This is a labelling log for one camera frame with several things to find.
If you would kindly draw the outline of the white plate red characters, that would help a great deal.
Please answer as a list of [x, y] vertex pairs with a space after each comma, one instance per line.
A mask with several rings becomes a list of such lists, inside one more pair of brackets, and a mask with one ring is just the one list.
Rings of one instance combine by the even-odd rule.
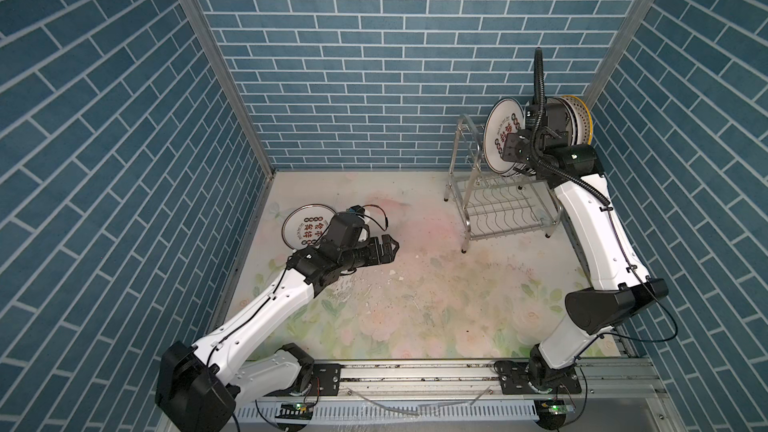
[[507, 137], [515, 135], [524, 125], [524, 112], [516, 99], [503, 98], [493, 106], [483, 136], [484, 157], [491, 171], [502, 176], [515, 174], [518, 163], [503, 159], [502, 152]]
[[314, 243], [328, 227], [336, 211], [323, 204], [307, 204], [288, 215], [282, 225], [283, 242], [293, 250]]

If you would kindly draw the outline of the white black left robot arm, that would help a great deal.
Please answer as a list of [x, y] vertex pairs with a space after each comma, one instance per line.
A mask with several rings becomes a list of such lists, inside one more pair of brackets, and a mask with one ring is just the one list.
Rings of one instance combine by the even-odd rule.
[[250, 362], [253, 351], [292, 314], [343, 273], [389, 264], [399, 250], [390, 235], [353, 247], [324, 242], [295, 251], [285, 270], [246, 308], [192, 345], [163, 354], [155, 402], [180, 431], [219, 431], [236, 409], [272, 393], [305, 395], [314, 360], [294, 343]]

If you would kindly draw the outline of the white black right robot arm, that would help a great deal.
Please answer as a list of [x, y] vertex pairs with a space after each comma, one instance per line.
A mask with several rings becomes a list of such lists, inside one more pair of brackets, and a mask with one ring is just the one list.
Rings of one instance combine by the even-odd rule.
[[546, 181], [570, 221], [589, 274], [589, 287], [566, 295], [565, 317], [530, 352], [529, 383], [548, 392], [571, 375], [576, 360], [595, 340], [660, 302], [668, 286], [652, 277], [634, 252], [591, 145], [547, 147], [542, 133], [523, 129], [505, 139], [501, 156], [531, 167]]

